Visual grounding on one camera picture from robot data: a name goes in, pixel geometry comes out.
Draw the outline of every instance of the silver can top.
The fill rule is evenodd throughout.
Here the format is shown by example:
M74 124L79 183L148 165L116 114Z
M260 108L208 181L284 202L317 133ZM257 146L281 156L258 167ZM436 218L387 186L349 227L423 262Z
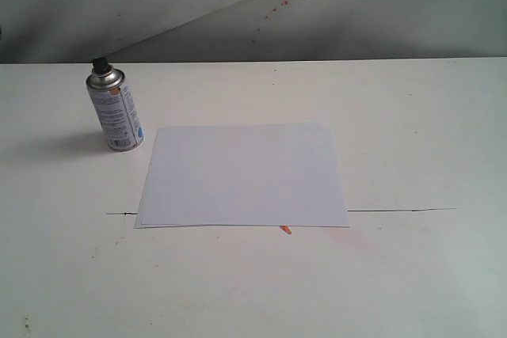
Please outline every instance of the silver can top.
M92 61L92 74L86 79L86 84L97 90L108 90L119 85L124 79L124 73L115 69L105 57Z

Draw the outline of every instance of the spray can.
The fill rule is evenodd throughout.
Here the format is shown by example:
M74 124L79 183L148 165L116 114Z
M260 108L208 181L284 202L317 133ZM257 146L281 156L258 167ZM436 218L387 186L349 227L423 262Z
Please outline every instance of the spray can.
M86 87L108 145L112 150L132 150L144 135L125 73L112 67L104 57L92 63Z

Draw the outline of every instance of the can label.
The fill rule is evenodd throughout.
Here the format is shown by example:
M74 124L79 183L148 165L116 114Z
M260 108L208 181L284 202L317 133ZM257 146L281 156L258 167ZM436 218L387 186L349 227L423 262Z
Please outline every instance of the can label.
M107 91L88 87L88 92L112 149L131 150L143 141L143 129L127 83Z

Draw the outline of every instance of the black nozzle cap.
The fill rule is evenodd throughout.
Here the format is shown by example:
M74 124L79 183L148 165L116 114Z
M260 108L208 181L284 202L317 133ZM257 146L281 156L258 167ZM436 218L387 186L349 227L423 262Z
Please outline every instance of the black nozzle cap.
M95 74L107 74L112 70L112 66L109 65L108 60L105 57L92 60L93 72Z

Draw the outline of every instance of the white table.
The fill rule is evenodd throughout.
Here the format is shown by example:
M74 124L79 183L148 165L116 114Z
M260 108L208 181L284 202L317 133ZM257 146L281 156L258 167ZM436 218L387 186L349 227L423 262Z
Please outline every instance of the white table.
M0 336L507 336L507 59L117 65L146 131L105 145L88 65L0 66ZM318 121L352 226L134 230L155 129Z

